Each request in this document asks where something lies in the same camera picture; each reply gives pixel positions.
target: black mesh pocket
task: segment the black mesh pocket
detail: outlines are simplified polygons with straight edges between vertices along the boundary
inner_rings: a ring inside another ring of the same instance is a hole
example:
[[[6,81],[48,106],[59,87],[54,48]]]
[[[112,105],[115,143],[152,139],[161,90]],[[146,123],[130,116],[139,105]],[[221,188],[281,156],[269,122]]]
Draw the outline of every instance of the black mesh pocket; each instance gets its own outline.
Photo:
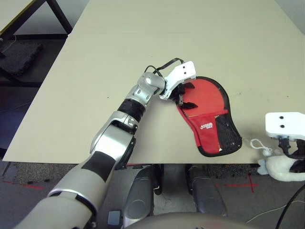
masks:
[[[241,147],[242,139],[234,125],[232,125],[229,114],[216,117],[216,128],[221,148],[220,152],[236,151]]]

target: white plush toy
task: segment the white plush toy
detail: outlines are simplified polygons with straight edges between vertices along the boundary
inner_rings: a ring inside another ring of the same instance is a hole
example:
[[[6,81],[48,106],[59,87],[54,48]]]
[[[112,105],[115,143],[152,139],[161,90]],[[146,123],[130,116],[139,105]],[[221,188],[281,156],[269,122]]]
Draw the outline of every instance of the white plush toy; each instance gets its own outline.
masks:
[[[254,147],[253,141],[258,141],[262,147]],[[292,159],[286,155],[270,156],[272,149],[265,147],[258,139],[252,139],[250,145],[253,148],[263,149],[263,155],[269,156],[266,160],[259,160],[260,167],[257,172],[261,175],[269,174],[272,178],[280,181],[304,181],[305,173],[291,173],[289,172],[291,166],[297,159]]]

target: white mounting block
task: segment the white mounting block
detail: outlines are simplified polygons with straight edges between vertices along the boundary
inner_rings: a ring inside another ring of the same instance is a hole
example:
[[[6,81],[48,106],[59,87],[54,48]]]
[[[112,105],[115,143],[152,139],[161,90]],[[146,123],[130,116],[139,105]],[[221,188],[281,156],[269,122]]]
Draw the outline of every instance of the white mounting block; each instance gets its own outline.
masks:
[[[267,113],[266,132],[270,137],[289,137],[290,141],[305,140],[305,114],[299,112]]]
[[[160,95],[161,99],[168,99],[173,89],[180,83],[184,83],[187,80],[196,78],[196,70],[192,61],[185,62],[176,66],[168,76],[164,79],[166,81],[166,88],[163,95]]]

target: black power cord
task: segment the black power cord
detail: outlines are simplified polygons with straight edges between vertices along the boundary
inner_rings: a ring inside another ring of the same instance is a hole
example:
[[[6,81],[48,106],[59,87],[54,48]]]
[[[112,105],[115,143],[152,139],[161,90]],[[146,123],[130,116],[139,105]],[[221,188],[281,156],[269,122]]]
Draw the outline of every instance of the black power cord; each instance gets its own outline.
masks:
[[[153,68],[153,69],[154,69],[154,74],[157,73],[160,77],[163,77],[162,74],[159,72],[159,70],[156,69],[156,67],[154,67],[154,66],[152,66],[152,65],[148,65],[147,68],[145,68],[145,71],[144,71],[144,72],[146,72],[147,69],[149,69],[149,68]]]
[[[279,229],[280,228],[280,225],[281,225],[281,222],[284,218],[284,215],[285,213],[287,212],[287,209],[289,208],[289,206],[291,205],[292,201],[300,194],[300,192],[305,188],[305,185],[303,185],[302,187],[300,187],[299,190],[297,190],[297,192],[291,197],[291,199],[288,201],[286,207],[284,208],[280,218],[278,219],[278,222],[276,224],[276,227],[275,229]]]
[[[180,58],[174,58],[174,59],[170,60],[169,62],[167,62],[166,64],[164,64],[163,66],[161,66],[159,68],[155,68],[152,65],[148,65],[144,72],[146,72],[148,68],[152,67],[154,69],[153,74],[157,73],[159,76],[163,77],[162,74],[159,71],[162,70],[162,69],[167,68],[168,66],[175,63],[176,61],[180,61],[181,63],[184,63],[184,60],[182,60]]]

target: red tape mark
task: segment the red tape mark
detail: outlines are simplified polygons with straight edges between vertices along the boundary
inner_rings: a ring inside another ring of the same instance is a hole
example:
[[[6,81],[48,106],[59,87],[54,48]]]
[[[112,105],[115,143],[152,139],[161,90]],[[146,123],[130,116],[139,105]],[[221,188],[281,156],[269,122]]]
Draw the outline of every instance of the red tape mark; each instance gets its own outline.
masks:
[[[10,182],[10,181],[3,180],[2,182],[3,182],[3,183],[6,183],[6,184],[13,185],[13,182]],[[39,190],[42,190],[42,189],[43,189],[43,187],[34,186],[34,185],[22,185],[22,187],[33,188],[33,189],[39,189]]]
[[[251,187],[253,189],[253,187],[257,187],[259,186],[259,184],[224,184],[223,186],[225,187]]]
[[[22,185],[23,187],[33,188],[33,189],[43,189],[43,187],[40,186],[34,186],[34,185]]]
[[[252,191],[252,193],[254,193],[254,188],[253,188],[253,184],[252,184],[251,174],[250,174],[250,173],[248,173],[248,176],[249,176],[249,181],[250,181],[251,191]]]
[[[13,184],[13,182],[6,181],[6,180],[3,180],[2,182],[3,182],[3,183],[6,183],[6,184],[11,184],[11,185]]]

